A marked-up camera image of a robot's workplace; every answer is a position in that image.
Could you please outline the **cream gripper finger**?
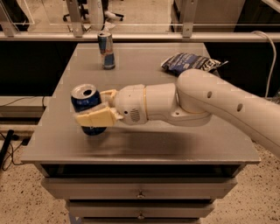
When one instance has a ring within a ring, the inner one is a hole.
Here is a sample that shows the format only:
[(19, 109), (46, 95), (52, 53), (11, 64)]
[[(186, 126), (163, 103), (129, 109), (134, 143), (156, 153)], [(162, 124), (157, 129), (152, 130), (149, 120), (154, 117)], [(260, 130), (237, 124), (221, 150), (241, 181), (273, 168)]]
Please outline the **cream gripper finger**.
[(109, 105), (114, 105), (116, 94), (117, 94), (117, 91), (115, 89), (110, 89), (110, 90), (100, 92), (101, 102), (102, 103), (106, 102)]
[(117, 112), (115, 108), (106, 106), (98, 110), (89, 109), (76, 113), (74, 115), (75, 121), (82, 127), (112, 127), (123, 117)]

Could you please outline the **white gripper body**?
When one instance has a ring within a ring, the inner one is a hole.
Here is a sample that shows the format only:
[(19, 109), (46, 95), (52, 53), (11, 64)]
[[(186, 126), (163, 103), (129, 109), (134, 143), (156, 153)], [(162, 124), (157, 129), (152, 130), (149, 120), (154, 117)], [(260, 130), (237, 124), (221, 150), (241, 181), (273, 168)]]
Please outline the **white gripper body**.
[(128, 125), (147, 123), (144, 105), (145, 85), (127, 86), (119, 90), (114, 99), (114, 106), (122, 116), (121, 121)]

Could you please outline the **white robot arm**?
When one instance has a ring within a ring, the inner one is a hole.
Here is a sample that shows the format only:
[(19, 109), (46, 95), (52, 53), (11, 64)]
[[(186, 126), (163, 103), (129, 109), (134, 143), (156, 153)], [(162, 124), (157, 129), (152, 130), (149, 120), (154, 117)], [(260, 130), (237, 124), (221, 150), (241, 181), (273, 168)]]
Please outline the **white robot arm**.
[(212, 115), (231, 123), (280, 157), (280, 105), (250, 94), (200, 69), (184, 71), (174, 83), (143, 84), (100, 93), (101, 102), (74, 115), (83, 127), (112, 127), (159, 120), (200, 126)]

